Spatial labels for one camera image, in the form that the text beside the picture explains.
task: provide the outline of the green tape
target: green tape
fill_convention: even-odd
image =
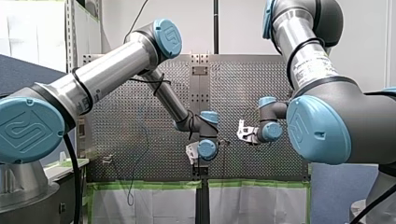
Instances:
[[[306,189],[306,209],[305,209],[306,215],[306,223],[305,224],[310,224],[311,223],[311,185],[308,185],[308,188]]]
[[[92,224],[92,208],[93,208],[93,187],[87,186],[87,200],[88,200],[88,224]]]
[[[307,189],[309,182],[283,182],[271,180],[209,180],[210,188],[237,188],[244,186],[282,189]]]
[[[82,164],[85,161],[88,161],[88,159],[77,159],[78,164]],[[50,168],[50,167],[73,167],[72,162],[70,161],[70,159],[67,159],[67,161],[62,161],[62,162],[58,162],[55,161],[53,163],[50,163],[48,165],[45,166],[45,168]]]
[[[128,189],[131,183],[131,181],[89,183],[88,186],[94,190]],[[146,182],[136,180],[132,185],[132,189],[198,189],[200,187],[200,181]]]

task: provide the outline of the perforated metal panel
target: perforated metal panel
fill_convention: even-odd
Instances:
[[[207,86],[190,74],[190,55],[182,55],[161,65],[165,78],[189,108],[197,88]],[[252,147],[237,140],[238,121],[258,125],[258,100],[273,95],[288,100],[286,66],[277,56],[210,55],[209,103],[219,112],[219,135],[231,144],[222,146],[209,166],[210,178],[258,178],[307,180],[308,168],[292,149],[286,135],[269,145]],[[94,107],[87,119],[87,149],[92,159],[90,182],[115,179],[190,180],[191,166],[185,155],[188,134],[174,130],[172,120],[144,83],[128,82]],[[136,160],[149,151],[135,169]],[[103,158],[113,156],[113,162]]]
[[[184,106],[189,107],[190,59],[184,58],[163,63],[161,69]],[[171,117],[145,83],[128,81],[94,107],[92,138],[91,182],[190,179],[191,166],[185,154],[188,134],[173,128]],[[103,157],[109,155],[113,162],[103,163]]]
[[[271,145],[249,146],[236,137],[238,121],[259,124],[258,101],[263,96],[288,100],[286,65],[277,56],[212,55],[210,108],[219,112],[219,133],[230,142],[209,167],[211,178],[305,180],[307,164],[291,147],[285,122],[283,137]]]

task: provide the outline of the blue joint cap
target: blue joint cap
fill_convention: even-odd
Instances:
[[[38,161],[63,137],[64,119],[51,104],[26,97],[0,101],[0,162]]]
[[[169,59],[176,58],[182,47],[180,31],[166,19],[154,21],[153,26],[155,40],[163,55]]]
[[[209,121],[214,124],[219,123],[219,114],[215,111],[202,111],[201,112],[201,119]]]
[[[267,142],[275,142],[282,136],[283,129],[277,122],[269,122],[262,128],[262,138]]]
[[[202,140],[198,145],[198,155],[206,161],[213,160],[217,151],[216,144],[208,139]]]
[[[393,92],[396,92],[396,87],[385,88],[383,91],[393,91]]]
[[[331,165],[349,159],[351,139],[347,126],[321,99],[304,95],[292,100],[287,122],[291,144],[305,159]]]
[[[259,100],[259,108],[262,108],[263,106],[272,104],[276,102],[276,98],[273,96],[266,96],[266,97],[262,97]]]
[[[276,0],[267,0],[267,6],[264,12],[264,19],[262,22],[262,38],[270,39],[272,35],[272,13],[273,8],[271,6],[276,3]]]

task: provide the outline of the black cable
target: black cable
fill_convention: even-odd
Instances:
[[[291,86],[293,89],[294,89],[294,86],[293,86],[293,83],[292,83],[292,81],[291,81],[291,72],[290,72],[290,69],[291,69],[291,63],[293,62],[294,57],[296,56],[296,54],[298,53],[298,51],[299,51],[300,49],[302,49],[303,47],[305,47],[305,46],[307,46],[307,45],[309,45],[309,44],[313,44],[313,43],[317,44],[317,42],[319,42],[319,44],[324,48],[325,42],[323,41],[323,39],[321,39],[321,38],[319,38],[319,37],[312,37],[312,38],[309,38],[309,39],[307,39],[307,40],[301,42],[299,45],[297,45],[297,47],[293,50],[293,52],[292,52],[291,55],[289,56],[289,59],[288,59],[288,66],[287,66],[287,68],[286,68],[286,69],[287,69],[286,73],[287,73],[287,75],[288,75],[289,84],[290,84],[290,86]]]
[[[140,8],[140,11],[139,11],[139,13],[138,13],[137,16],[136,16],[136,19],[134,19],[134,23],[132,24],[131,29],[129,30],[129,32],[128,32],[128,33],[126,34],[126,36],[124,37],[124,42],[123,42],[124,44],[126,43],[126,38],[127,38],[128,35],[132,32],[132,30],[134,29],[134,25],[136,24],[137,20],[139,19],[140,14],[142,14],[143,8],[145,8],[146,3],[147,3],[148,1],[149,1],[149,0],[146,0],[145,3],[143,3],[142,7]]]
[[[169,80],[163,80],[165,78],[165,73],[163,73],[161,75],[160,80],[158,81],[146,81],[146,80],[141,80],[141,79],[137,79],[137,78],[130,78],[129,80],[131,81],[136,81],[136,82],[142,82],[142,83],[159,83],[157,88],[155,88],[153,95],[156,96],[157,91],[160,89],[161,85],[165,82],[168,83],[169,85],[172,85],[172,82]]]
[[[79,175],[78,160],[77,160],[75,150],[73,148],[72,142],[70,141],[68,134],[64,135],[64,143],[66,144],[67,151],[69,152],[70,160],[72,161],[72,166],[73,166],[73,173],[75,175],[76,205],[75,205],[75,215],[74,215],[73,223],[79,223],[79,215],[80,215],[80,211],[81,211],[81,183],[80,183],[81,177]]]
[[[3,93],[3,94],[0,94],[0,99],[3,99],[3,98],[8,97],[10,94],[12,94],[12,93]]]
[[[74,79],[79,84],[79,86],[85,91],[85,94],[87,94],[88,110],[86,110],[84,113],[81,114],[81,115],[86,115],[86,114],[90,113],[93,108],[93,98],[92,98],[90,91],[88,91],[88,88],[84,85],[84,83],[81,82],[81,80],[79,80],[79,77],[76,75],[77,70],[78,70],[78,68],[73,68],[71,71],[71,74],[73,75]]]
[[[146,154],[149,152],[149,130],[146,127],[144,123],[142,123],[141,127],[145,130],[145,136],[146,136],[146,150],[137,158],[137,160],[134,162],[134,168],[132,170],[132,179],[131,179],[131,184],[128,188],[128,195],[127,195],[127,203],[129,206],[134,205],[134,195],[132,194],[132,186],[134,185],[134,172],[136,170],[137,165],[142,161],[142,159],[146,156]]]
[[[375,199],[375,201],[373,201],[366,208],[364,208],[363,211],[361,211],[355,218],[353,218],[350,224],[358,224],[364,216],[366,216],[377,205],[384,202],[394,192],[396,192],[396,185],[388,189],[385,193],[383,193],[381,196]]]

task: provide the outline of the label sticker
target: label sticker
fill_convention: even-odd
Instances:
[[[339,76],[329,57],[323,51],[316,51],[310,58],[295,64],[293,73],[300,87],[313,80]]]

